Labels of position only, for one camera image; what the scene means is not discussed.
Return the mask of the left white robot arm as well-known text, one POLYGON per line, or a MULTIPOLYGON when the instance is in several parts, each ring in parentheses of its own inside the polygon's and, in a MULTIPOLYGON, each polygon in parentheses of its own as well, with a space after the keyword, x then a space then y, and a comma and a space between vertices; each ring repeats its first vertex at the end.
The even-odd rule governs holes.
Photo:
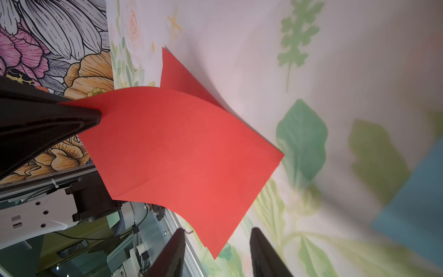
MULTIPOLYGON (((97 126, 101 113, 67 106, 58 95, 1 78, 1 178, 56 143, 97 126)), ((47 189, 1 210, 1 248, 95 221, 121 209, 97 172, 53 179, 47 189)))

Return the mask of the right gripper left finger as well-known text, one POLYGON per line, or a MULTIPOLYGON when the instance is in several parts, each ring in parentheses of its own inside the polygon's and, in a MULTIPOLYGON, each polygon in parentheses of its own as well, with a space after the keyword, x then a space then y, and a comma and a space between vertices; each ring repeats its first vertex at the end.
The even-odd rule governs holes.
POLYGON ((145 276, 182 277, 185 249, 185 231, 178 228, 145 276))

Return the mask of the red paper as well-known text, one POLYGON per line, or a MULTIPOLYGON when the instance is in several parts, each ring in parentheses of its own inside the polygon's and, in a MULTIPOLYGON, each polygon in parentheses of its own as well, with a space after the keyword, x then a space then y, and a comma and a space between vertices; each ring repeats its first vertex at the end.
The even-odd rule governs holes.
POLYGON ((133 87, 68 105, 102 114, 79 137, 110 196, 177 213, 213 257, 283 159, 235 116, 184 92, 133 87))
POLYGON ((162 61, 160 88, 181 91, 224 109, 216 98, 166 48, 162 48, 162 61))

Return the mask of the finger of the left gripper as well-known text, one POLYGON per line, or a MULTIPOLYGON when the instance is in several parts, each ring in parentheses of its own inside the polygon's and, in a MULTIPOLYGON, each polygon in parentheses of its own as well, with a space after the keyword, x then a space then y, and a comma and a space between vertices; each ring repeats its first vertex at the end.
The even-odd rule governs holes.
POLYGON ((1 178, 100 123, 100 111, 66 102, 62 96, 1 77, 1 178))

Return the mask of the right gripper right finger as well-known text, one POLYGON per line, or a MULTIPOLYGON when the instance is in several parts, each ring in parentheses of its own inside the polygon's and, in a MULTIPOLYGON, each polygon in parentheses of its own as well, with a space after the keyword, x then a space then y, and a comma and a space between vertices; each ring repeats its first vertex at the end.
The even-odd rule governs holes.
POLYGON ((250 252, 254 277, 293 277, 258 227, 251 230, 250 252))

